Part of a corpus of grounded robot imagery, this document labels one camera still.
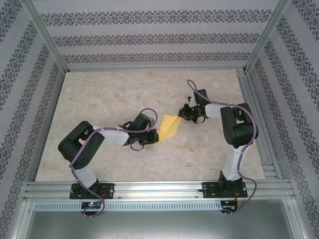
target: yellow cloth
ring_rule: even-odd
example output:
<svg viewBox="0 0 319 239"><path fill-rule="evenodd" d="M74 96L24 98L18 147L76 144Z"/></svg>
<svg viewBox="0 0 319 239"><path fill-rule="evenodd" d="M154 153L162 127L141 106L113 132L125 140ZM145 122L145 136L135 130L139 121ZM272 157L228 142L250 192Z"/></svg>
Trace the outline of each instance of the yellow cloth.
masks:
<svg viewBox="0 0 319 239"><path fill-rule="evenodd" d="M164 115L158 130L159 142L176 134L180 117Z"/></svg>

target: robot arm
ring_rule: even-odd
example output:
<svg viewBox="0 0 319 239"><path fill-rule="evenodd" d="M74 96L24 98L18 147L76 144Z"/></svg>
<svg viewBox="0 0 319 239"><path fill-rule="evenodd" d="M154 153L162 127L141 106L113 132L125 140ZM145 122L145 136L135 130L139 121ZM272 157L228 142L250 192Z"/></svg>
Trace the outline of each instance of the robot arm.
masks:
<svg viewBox="0 0 319 239"><path fill-rule="evenodd" d="M207 98L205 89L198 91ZM246 109L250 114L250 108L247 103L239 104ZM208 118L222 119L224 137L229 144L226 164L220 172L218 187L212 189L216 197L232 197L234 192L240 192L243 188L242 178L238 173L238 162L240 155L243 154L239 168L242 168L248 146L242 153L242 150L250 142L253 136L253 124L249 116L237 107L225 107L217 104L210 104L209 101L202 98L194 92L191 97L188 97L188 104L179 111L178 116L185 120L191 120L198 123L198 118L202 117L203 123Z"/></svg>
<svg viewBox="0 0 319 239"><path fill-rule="evenodd" d="M140 113L133 122L126 122L124 125L120 125L118 129L122 128L129 131L141 131L146 129L147 126L150 127L153 123L154 120L152 118ZM98 129L98 127L92 126L87 121L79 123L60 142L58 150L61 152L62 156L71 163L83 146L80 140L85 141L96 129ZM156 129L150 129L143 133L131 133L116 130L99 131L88 141L88 144L73 164L74 173L85 187L96 192L99 187L99 181L94 175L89 163L101 145L132 145L135 142L139 142L139 144L144 147L144 145L156 143L158 140L159 135L157 134ZM86 191L83 191L81 194L90 195Z"/></svg>

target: patterned wallpaper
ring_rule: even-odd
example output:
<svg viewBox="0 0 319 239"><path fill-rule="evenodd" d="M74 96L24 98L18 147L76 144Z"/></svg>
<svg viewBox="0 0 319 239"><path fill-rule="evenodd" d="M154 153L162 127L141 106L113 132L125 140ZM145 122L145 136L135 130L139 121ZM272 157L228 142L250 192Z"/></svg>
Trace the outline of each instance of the patterned wallpaper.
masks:
<svg viewBox="0 0 319 239"><path fill-rule="evenodd" d="M319 2L287 6L250 72L277 160L319 238Z"/></svg>
<svg viewBox="0 0 319 239"><path fill-rule="evenodd" d="M243 67L277 2L35 0L34 4L74 70Z"/></svg>
<svg viewBox="0 0 319 239"><path fill-rule="evenodd" d="M0 0L0 239L34 181L64 76L18 0Z"/></svg>

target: gray metal base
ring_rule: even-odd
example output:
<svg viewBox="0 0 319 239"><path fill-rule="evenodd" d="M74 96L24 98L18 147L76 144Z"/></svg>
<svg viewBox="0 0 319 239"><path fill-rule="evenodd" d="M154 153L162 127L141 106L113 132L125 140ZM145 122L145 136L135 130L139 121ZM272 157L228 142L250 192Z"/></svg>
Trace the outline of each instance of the gray metal base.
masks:
<svg viewBox="0 0 319 239"><path fill-rule="evenodd" d="M219 211L34 212L28 239L292 239L282 200L253 201L240 214Z"/></svg>

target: marble surface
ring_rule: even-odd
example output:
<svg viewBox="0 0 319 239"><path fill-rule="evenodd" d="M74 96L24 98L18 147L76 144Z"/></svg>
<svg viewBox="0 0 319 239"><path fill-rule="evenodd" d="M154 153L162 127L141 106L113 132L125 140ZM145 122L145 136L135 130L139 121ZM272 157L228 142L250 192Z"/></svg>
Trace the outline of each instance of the marble surface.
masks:
<svg viewBox="0 0 319 239"><path fill-rule="evenodd" d="M74 181L69 162L57 150L59 142L81 121L118 126L134 120L143 108L176 115L187 103L192 79L212 100L242 103L234 70L127 71L67 73L54 114L36 181ZM221 119L203 124L181 120L175 136L136 152L129 146L104 146L91 165L100 181L216 180L226 161ZM264 179L256 144L247 153L243 174Z"/></svg>

